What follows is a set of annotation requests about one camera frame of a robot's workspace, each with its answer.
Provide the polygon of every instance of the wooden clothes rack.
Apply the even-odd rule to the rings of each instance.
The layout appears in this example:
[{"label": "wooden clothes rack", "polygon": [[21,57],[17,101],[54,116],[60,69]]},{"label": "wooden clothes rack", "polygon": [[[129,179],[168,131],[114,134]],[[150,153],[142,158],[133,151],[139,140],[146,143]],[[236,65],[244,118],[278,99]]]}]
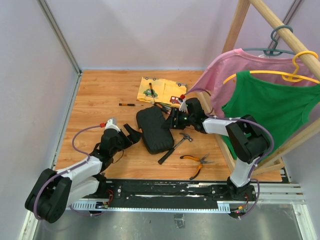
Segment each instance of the wooden clothes rack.
[{"label": "wooden clothes rack", "polygon": [[[250,4],[252,4],[255,7],[255,9],[270,24],[270,26],[273,29],[284,25],[284,23],[270,10],[270,8],[263,2],[263,0],[239,0],[229,29],[228,36],[223,46],[222,53],[234,49]],[[296,54],[302,51],[308,51],[308,49],[302,44],[302,42],[289,29],[281,28],[277,30],[277,33]],[[313,55],[310,54],[301,55],[299,56],[299,58],[310,69],[314,76],[318,80],[320,80],[320,62]],[[198,97],[202,100],[201,103],[204,109],[209,112],[211,110],[210,97],[207,94],[202,93],[199,93]],[[320,118],[314,121],[306,129],[302,130],[291,140],[279,147],[269,157],[261,161],[256,170],[253,172],[253,175],[266,173],[282,168],[284,166],[284,163],[281,157],[283,157],[291,150],[295,149],[300,144],[304,143],[306,140],[308,140],[318,132],[320,132]],[[215,135],[215,137],[219,144],[219,147],[221,148],[221,151],[224,155],[229,169],[233,171],[235,167],[235,161],[227,145],[222,140],[222,137],[220,135]]]}]

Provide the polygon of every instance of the yellow hanger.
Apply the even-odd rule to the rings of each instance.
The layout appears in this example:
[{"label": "yellow hanger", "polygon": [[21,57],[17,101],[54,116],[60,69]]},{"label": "yellow hanger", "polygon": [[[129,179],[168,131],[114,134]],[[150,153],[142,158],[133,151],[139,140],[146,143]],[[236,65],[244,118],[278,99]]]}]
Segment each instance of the yellow hanger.
[{"label": "yellow hanger", "polygon": [[[252,70],[252,71],[250,71],[250,73],[251,74],[279,74],[279,75],[282,75],[282,78],[284,80],[289,81],[289,82],[299,82],[302,79],[305,79],[305,80],[314,82],[316,84],[320,84],[320,81],[315,80],[313,78],[310,78],[307,76],[302,76],[302,75],[296,75],[296,73],[299,70],[299,65],[296,63],[296,58],[300,55],[303,55],[303,54],[312,54],[313,56],[318,58],[318,55],[313,51],[302,51],[302,52],[299,52],[298,54],[296,54],[292,59],[292,63],[296,67],[293,73],[288,73],[288,72],[284,72],[284,71],[271,71],[271,70]],[[223,81],[223,84],[227,83],[229,80],[233,79],[235,76],[236,76],[236,74],[229,76],[226,80]]]},{"label": "yellow hanger", "polygon": [[[295,75],[295,74],[298,72],[298,70],[299,70],[299,65],[296,63],[296,58],[299,57],[299,56],[301,56],[301,55],[303,55],[303,54],[311,54],[311,55],[315,56],[316,59],[319,59],[318,54],[316,54],[314,51],[301,51],[301,52],[297,53],[297,54],[292,58],[292,63],[293,63],[293,65],[295,65],[295,70],[294,70],[294,72],[292,73],[293,75]],[[292,76],[285,77],[285,76],[283,76],[283,75],[282,75],[282,78],[283,78],[284,80],[286,80],[286,81],[294,82],[294,83],[300,82],[300,81],[302,80],[301,78],[293,79]]]}]

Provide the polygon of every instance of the wooden floor surface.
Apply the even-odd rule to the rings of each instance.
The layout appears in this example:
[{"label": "wooden floor surface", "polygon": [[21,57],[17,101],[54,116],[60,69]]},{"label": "wooden floor surface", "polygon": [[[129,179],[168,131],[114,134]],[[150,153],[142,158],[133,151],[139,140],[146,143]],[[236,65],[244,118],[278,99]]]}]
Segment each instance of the wooden floor surface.
[{"label": "wooden floor surface", "polygon": [[[191,87],[201,74],[202,71],[85,71],[71,112],[56,170],[73,165],[85,158],[85,155],[76,152],[71,145],[73,136],[81,129],[106,122],[111,117],[116,117],[117,125],[126,134],[124,124],[137,129],[137,112],[151,107],[150,103],[136,101],[141,77],[164,78],[186,83]],[[142,103],[144,106],[119,106],[119,103]],[[181,130],[171,130],[171,132],[176,143],[181,140],[182,136],[179,135]],[[141,140],[126,149],[123,158],[106,169],[105,176],[120,179],[188,180],[196,172],[198,163],[179,157],[181,155],[203,157],[209,153],[207,160],[214,162],[206,164],[195,180],[226,180],[230,176],[230,171],[214,135],[202,134],[193,129],[185,129],[184,132],[193,138],[193,142],[184,141],[163,165],[159,165],[158,160],[164,153],[149,154]],[[102,128],[83,132],[77,137],[75,145],[82,151],[90,153],[95,144],[100,142],[102,133]],[[116,161],[120,155],[121,153],[117,153],[114,160]],[[257,178],[260,181],[281,181],[279,171],[265,173]]]}]

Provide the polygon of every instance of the yellow cloth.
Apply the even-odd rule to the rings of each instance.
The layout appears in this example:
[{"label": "yellow cloth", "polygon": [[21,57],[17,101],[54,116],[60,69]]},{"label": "yellow cloth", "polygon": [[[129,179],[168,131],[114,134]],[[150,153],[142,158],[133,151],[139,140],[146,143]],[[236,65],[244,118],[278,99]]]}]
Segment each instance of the yellow cloth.
[{"label": "yellow cloth", "polygon": [[[152,85],[154,98],[151,95],[149,83]],[[136,99],[147,103],[159,102],[179,107],[178,98],[186,92],[187,87],[184,83],[164,78],[142,77]]]}]

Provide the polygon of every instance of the black tool bag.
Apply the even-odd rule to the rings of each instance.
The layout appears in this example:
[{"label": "black tool bag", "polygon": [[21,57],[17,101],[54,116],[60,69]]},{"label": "black tool bag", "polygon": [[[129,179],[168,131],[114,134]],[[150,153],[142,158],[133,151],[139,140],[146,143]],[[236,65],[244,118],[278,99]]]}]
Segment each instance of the black tool bag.
[{"label": "black tool bag", "polygon": [[136,122],[142,131],[144,145],[150,154],[171,149],[175,140],[168,128],[162,128],[165,117],[158,106],[152,106],[136,114]]}]

